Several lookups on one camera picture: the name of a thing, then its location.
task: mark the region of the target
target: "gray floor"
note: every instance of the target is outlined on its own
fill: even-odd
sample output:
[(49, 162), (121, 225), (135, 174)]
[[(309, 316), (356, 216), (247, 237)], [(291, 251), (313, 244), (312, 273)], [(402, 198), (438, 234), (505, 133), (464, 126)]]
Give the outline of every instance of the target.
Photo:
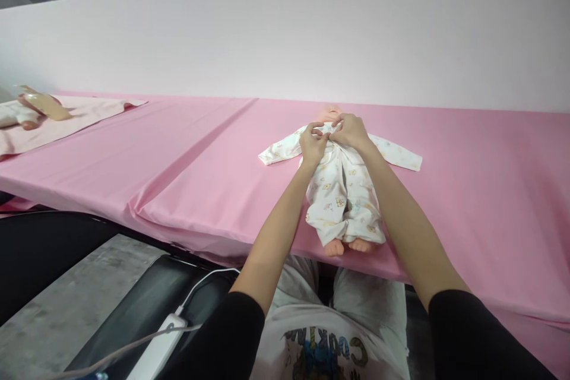
[(162, 251), (117, 235), (0, 327), (0, 379), (59, 373)]

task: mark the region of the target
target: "white cable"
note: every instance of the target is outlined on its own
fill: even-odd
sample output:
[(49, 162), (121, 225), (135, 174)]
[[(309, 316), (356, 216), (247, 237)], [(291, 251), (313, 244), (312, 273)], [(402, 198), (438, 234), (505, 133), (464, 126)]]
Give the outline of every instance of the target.
[(140, 340), (133, 341), (131, 344), (127, 344), (126, 346), (121, 347), (119, 350), (115, 350), (113, 353), (105, 356), (102, 360), (94, 363), (90, 367), (82, 368), (82, 369), (74, 370), (74, 371), (65, 371), (65, 372), (62, 372), (62, 373), (57, 374), (55, 376), (48, 377), (48, 379), (46, 379), (46, 380), (63, 380), (63, 379), (69, 379), (69, 378), (84, 377), (88, 374), (91, 374), (92, 372), (95, 372), (96, 370), (98, 370), (99, 368), (101, 368), (102, 366), (107, 364), (108, 362), (111, 362), (113, 359), (116, 359), (117, 357), (121, 356), (123, 353), (128, 352), (129, 350), (134, 349), (135, 347), (138, 347), (141, 344), (144, 344), (147, 341), (152, 340), (154, 337), (158, 337), (159, 335), (166, 334), (166, 333), (171, 333), (173, 331), (184, 331), (184, 332), (195, 331), (195, 330), (198, 330), (201, 326), (202, 326), (202, 324), (195, 325), (193, 327), (170, 328), (168, 330), (157, 331), (154, 334), (150, 334), (150, 335), (147, 335), (146, 337), (141, 338)]
[[(188, 300), (189, 300), (190, 296), (192, 295), (192, 293), (194, 292), (194, 290), (196, 289), (196, 287), (198, 285), (200, 285), (208, 276), (210, 276), (213, 273), (223, 272), (223, 271), (231, 271), (231, 270), (236, 271), (238, 274), (240, 273), (240, 271), (238, 269), (235, 269), (235, 268), (218, 269), (218, 270), (212, 270), (210, 273), (208, 273), (206, 276), (204, 276), (202, 279), (200, 279), (198, 281), (198, 283), (192, 287), (192, 289), (190, 290), (190, 292), (186, 296), (186, 299), (184, 300), (184, 302), (180, 306), (178, 306), (175, 314), (180, 315), (180, 313), (184, 309), (184, 306), (186, 306), (186, 303), (188, 303)], [(102, 366), (107, 364), (108, 362), (111, 362), (112, 360), (121, 356), (123, 353), (128, 352), (129, 350), (134, 349), (135, 347), (138, 347), (138, 346), (146, 343), (149, 340), (152, 340), (154, 337), (158, 337), (159, 335), (166, 334), (166, 333), (171, 333), (172, 331), (184, 331), (184, 332), (195, 331), (195, 330), (198, 330), (201, 326), (202, 326), (202, 324), (195, 325), (194, 327), (178, 327), (178, 328), (170, 328), (168, 330), (157, 331), (153, 334), (150, 334), (150, 335), (147, 335), (146, 337), (141, 338), (140, 340), (133, 341), (131, 344), (127, 344), (126, 346), (123, 346), (118, 350), (115, 350), (113, 353), (111, 353), (110, 355), (107, 355), (102, 360), (94, 363), (90, 367), (82, 368), (82, 369), (75, 370), (75, 371), (62, 372), (62, 373), (57, 374), (55, 376), (48, 377), (48, 379), (46, 379), (46, 380), (64, 380), (64, 379), (68, 379), (68, 378), (84, 377), (84, 376), (91, 374), (92, 372), (98, 370), (99, 368), (101, 368)]]
[(190, 292), (186, 296), (186, 299), (184, 300), (184, 302), (180, 306), (178, 306), (178, 308), (176, 309), (176, 312), (174, 312), (175, 315), (180, 315), (182, 313), (182, 311), (184, 310), (184, 307), (186, 306), (186, 303), (188, 303), (188, 300), (190, 299), (190, 296), (192, 295), (192, 293), (194, 292), (196, 287), (198, 285), (200, 285), (208, 276), (210, 276), (211, 274), (214, 274), (214, 273), (223, 272), (223, 271), (231, 271), (231, 270), (236, 271), (237, 274), (240, 273), (240, 271), (238, 269), (235, 269), (235, 268), (218, 269), (218, 270), (212, 270), (210, 273), (208, 273), (206, 276), (204, 276), (202, 279), (200, 279), (198, 281), (198, 283), (192, 287), (192, 289), (190, 290)]

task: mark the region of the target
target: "hand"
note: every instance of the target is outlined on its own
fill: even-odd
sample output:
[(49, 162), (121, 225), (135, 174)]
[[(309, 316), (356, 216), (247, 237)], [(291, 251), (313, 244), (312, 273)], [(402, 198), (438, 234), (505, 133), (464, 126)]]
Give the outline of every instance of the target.
[(349, 145), (357, 151), (364, 149), (367, 144), (371, 143), (360, 117), (343, 113), (332, 123), (332, 126), (337, 126), (339, 123), (340, 125), (330, 136), (331, 141)]
[(303, 164), (307, 163), (311, 167), (316, 168), (322, 159), (322, 155), (325, 154), (325, 147), (330, 134), (326, 133), (323, 135), (321, 131), (315, 129), (324, 125), (322, 122), (309, 123), (301, 134), (299, 144), (303, 151)]

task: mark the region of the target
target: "lap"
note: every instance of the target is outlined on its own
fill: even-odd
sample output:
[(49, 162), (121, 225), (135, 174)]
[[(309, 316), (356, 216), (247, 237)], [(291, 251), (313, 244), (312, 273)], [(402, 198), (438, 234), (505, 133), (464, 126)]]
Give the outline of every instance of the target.
[[(316, 261), (289, 255), (275, 290), (269, 315), (282, 306), (321, 305)], [(339, 268), (334, 279), (332, 307), (380, 336), (407, 367), (406, 293), (404, 284)]]

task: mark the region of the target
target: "baby clothes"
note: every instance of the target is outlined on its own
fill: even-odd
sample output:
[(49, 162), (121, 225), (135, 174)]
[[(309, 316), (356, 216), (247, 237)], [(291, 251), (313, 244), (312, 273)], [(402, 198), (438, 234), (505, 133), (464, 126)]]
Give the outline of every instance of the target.
[[(322, 133), (333, 133), (332, 122), (321, 128)], [(292, 159), (301, 154), (302, 127), (294, 134), (271, 145), (259, 155), (266, 165)], [(376, 135), (368, 135), (384, 159), (393, 165), (419, 171), (422, 157)], [(356, 238), (384, 243), (381, 216), (376, 193), (364, 161), (351, 147), (328, 141), (319, 166), (316, 168), (307, 199), (310, 203), (306, 221), (316, 228), (323, 246), (333, 239), (350, 243)]]
[(0, 104), (0, 128), (28, 121), (37, 123), (39, 116), (37, 112), (23, 106), (19, 101)]

